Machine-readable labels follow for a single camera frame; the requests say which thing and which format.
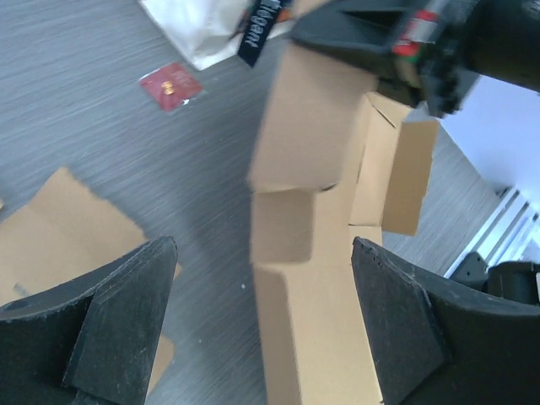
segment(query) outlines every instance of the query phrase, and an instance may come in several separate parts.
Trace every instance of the white wall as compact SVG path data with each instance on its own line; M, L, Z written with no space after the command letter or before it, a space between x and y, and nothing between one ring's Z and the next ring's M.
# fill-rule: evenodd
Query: white wall
M540 208L540 97L481 78L463 110L443 126L480 175L500 189L516 185Z

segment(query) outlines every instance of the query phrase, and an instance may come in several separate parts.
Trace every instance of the cardboard sheet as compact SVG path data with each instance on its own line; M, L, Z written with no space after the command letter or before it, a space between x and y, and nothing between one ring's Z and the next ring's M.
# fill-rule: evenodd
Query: cardboard sheet
M0 305L95 270L145 240L134 222L61 168L0 224ZM148 391L173 356L173 343L162 336Z
M283 54L249 174L269 405L382 400L352 243L414 234L438 127L409 123L410 109L375 86L374 75L293 44Z

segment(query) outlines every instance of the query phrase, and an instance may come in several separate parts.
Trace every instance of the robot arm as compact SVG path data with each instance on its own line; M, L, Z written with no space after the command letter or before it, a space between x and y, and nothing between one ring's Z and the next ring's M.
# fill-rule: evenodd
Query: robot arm
M369 70L379 93L432 116L482 75L540 91L540 0L333 0L298 20L298 45Z

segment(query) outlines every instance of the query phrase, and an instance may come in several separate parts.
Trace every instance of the gray floor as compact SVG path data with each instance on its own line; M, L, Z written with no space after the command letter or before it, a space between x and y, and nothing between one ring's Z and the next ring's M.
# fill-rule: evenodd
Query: gray floor
M165 114L138 79L180 57L135 1L0 6L2 218L68 165L148 236L178 243L164 326L175 363L150 404L265 403L244 179L282 44L253 71L229 60L198 74L205 93ZM385 245L443 272L496 203L442 133L418 236Z

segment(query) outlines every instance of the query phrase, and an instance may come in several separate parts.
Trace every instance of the black machine part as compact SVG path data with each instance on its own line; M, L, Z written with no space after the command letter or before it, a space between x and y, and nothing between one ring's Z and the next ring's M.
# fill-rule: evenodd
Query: black machine part
M494 297L540 305L539 273L540 265L533 262L503 262L488 267L477 252L471 252L450 280Z
M333 0L300 18L298 45L379 77L432 116L459 110L480 74L540 91L538 0Z
M158 238L0 308L0 403L144 404L176 258Z
M540 403L538 306L455 283L360 238L353 270L385 405Z

